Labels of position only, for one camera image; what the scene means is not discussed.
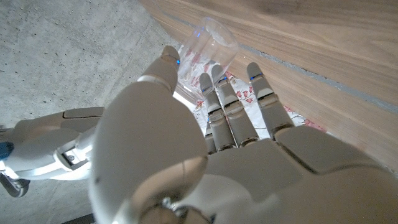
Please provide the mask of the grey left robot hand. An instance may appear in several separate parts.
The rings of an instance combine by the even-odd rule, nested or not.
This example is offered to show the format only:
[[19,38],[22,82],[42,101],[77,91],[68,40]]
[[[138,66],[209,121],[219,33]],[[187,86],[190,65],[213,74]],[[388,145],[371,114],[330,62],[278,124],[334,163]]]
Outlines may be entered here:
[[396,223],[397,179],[355,147],[295,126],[247,67],[269,138],[259,139],[220,67],[200,84],[211,137],[173,96],[165,47],[96,126],[90,200],[98,223]]

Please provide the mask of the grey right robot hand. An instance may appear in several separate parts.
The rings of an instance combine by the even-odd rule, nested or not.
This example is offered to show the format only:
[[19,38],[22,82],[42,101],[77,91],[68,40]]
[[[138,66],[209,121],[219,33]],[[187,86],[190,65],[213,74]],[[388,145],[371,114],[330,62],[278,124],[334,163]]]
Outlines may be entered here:
[[1,173],[26,180],[88,178],[93,134],[103,112],[103,107],[66,110],[1,130],[1,144],[12,148],[1,159]]

